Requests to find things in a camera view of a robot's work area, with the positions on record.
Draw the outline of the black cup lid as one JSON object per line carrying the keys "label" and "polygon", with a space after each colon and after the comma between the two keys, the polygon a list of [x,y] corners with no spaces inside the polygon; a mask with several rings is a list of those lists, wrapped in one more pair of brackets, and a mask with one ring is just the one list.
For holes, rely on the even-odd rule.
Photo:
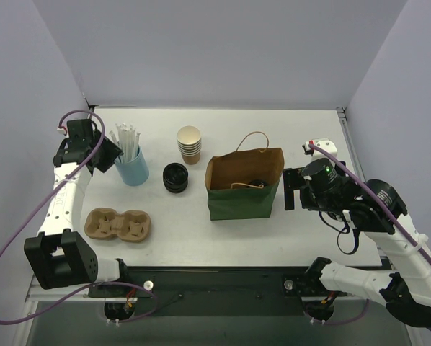
{"label": "black cup lid", "polygon": [[255,179],[255,180],[252,180],[249,183],[249,185],[252,185],[252,186],[258,187],[258,188],[264,188],[264,187],[268,186],[269,184],[266,181],[264,181],[263,179]]}

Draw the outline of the green paper bag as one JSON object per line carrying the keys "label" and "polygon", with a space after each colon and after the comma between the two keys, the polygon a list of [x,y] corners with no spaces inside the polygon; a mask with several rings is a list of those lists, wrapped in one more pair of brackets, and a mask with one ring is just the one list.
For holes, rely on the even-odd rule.
{"label": "green paper bag", "polygon": [[[263,148],[214,156],[205,172],[207,205],[211,221],[269,218],[282,177],[285,160],[281,148],[271,148],[265,136]],[[249,185],[263,179],[264,188]]]}

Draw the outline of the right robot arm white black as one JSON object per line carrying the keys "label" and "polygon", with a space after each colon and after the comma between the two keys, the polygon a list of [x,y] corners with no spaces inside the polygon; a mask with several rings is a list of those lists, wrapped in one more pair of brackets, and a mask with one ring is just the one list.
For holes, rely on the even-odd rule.
{"label": "right robot arm white black", "polygon": [[345,164],[334,166],[320,158],[304,168],[284,169],[285,209],[294,208],[299,192],[302,208],[328,215],[352,233],[354,246],[361,234],[374,241],[394,265],[389,271],[360,270],[317,257],[304,284],[314,294],[324,290],[349,293],[384,306],[411,327],[431,328],[431,251],[427,236],[415,229],[405,202],[390,184],[370,179],[357,183]]}

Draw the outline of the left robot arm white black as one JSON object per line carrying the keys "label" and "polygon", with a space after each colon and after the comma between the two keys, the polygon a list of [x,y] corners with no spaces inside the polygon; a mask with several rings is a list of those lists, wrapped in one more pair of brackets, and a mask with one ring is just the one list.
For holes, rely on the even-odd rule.
{"label": "left robot arm white black", "polygon": [[46,290],[105,282],[114,296],[131,287],[120,259],[102,259],[79,233],[87,186],[98,170],[105,173],[121,150],[90,119],[69,120],[68,135],[53,158],[55,196],[37,236],[27,238],[24,252],[40,286]]}

